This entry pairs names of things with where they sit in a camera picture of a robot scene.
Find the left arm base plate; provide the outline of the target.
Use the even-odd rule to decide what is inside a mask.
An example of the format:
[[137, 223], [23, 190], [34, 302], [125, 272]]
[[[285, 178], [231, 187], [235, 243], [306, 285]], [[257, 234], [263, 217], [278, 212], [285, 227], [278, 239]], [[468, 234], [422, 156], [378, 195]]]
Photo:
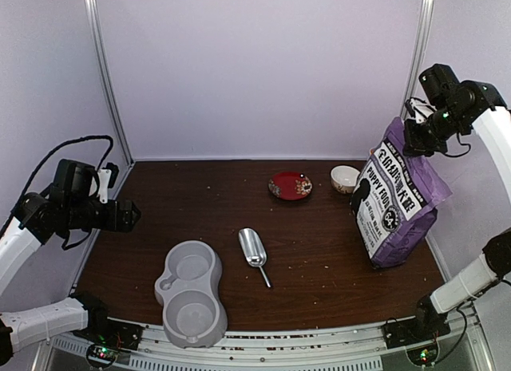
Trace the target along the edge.
[[74, 336], [110, 349], [138, 349], [144, 330], [142, 326], [113, 320], [107, 305], [89, 293], [74, 293], [70, 297], [82, 304], [88, 318], [87, 326], [74, 330]]

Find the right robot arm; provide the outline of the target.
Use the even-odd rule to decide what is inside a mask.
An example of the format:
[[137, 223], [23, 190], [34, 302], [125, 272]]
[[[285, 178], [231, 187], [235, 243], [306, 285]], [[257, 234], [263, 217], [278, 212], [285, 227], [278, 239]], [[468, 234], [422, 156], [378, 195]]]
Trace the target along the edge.
[[[490, 83], [459, 81], [454, 71], [434, 64], [418, 80], [431, 106], [422, 122], [415, 111], [404, 122], [404, 153], [407, 156], [448, 154], [451, 136], [479, 135], [497, 167], [502, 183], [510, 187], [510, 111], [498, 90]], [[410, 321], [410, 334], [426, 340], [446, 324], [451, 310], [484, 294], [503, 282], [510, 272], [510, 232], [491, 238], [482, 253], [455, 277], [417, 304]]]

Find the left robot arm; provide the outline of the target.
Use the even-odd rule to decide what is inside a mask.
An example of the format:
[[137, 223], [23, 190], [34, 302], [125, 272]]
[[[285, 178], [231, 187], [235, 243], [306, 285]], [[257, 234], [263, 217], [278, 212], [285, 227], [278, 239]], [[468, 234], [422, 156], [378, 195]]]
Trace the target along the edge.
[[[118, 169], [62, 159], [53, 182], [42, 192], [22, 195], [1, 232], [1, 288], [10, 284], [22, 265], [48, 241], [57, 236], [62, 250], [78, 247], [71, 243], [72, 231], [90, 235], [95, 230], [128, 233], [141, 218], [131, 200], [109, 199]], [[108, 308], [88, 293], [69, 297], [43, 307], [1, 315], [1, 363], [28, 345], [72, 331], [83, 331], [98, 342], [115, 334]]]

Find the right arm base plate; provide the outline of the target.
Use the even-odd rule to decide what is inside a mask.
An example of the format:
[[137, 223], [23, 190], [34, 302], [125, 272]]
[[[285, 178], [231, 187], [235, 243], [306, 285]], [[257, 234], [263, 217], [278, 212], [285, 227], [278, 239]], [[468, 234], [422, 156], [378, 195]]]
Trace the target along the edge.
[[447, 323], [434, 324], [432, 328], [426, 328], [416, 317], [403, 320], [389, 318], [381, 329], [387, 349], [433, 341], [451, 332]]

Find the grey double pet bowl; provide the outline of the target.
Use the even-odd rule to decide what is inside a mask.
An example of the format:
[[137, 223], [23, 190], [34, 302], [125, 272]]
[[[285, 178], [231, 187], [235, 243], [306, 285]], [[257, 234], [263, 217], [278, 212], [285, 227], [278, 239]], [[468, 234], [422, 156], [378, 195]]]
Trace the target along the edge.
[[184, 241], [168, 252], [154, 293], [174, 346], [209, 348], [223, 338], [228, 318], [219, 296], [221, 276], [220, 257], [204, 242]]

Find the purple puppy food bag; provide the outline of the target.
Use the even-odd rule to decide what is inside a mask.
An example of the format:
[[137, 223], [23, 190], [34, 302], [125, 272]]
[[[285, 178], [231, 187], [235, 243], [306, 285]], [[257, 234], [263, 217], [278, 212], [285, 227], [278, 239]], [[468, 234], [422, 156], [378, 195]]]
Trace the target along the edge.
[[452, 191], [424, 156], [406, 156], [404, 125], [394, 118], [358, 175], [350, 206], [374, 268], [402, 265]]

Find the metal food scoop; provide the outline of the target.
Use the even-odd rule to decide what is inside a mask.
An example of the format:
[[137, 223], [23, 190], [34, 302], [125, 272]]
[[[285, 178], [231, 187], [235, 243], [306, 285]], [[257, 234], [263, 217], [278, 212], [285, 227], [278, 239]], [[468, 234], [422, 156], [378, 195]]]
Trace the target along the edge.
[[267, 253], [258, 233], [249, 227], [245, 227], [239, 230], [238, 239], [248, 265], [257, 268], [262, 274], [266, 287], [272, 288], [270, 278], [263, 268], [267, 262]]

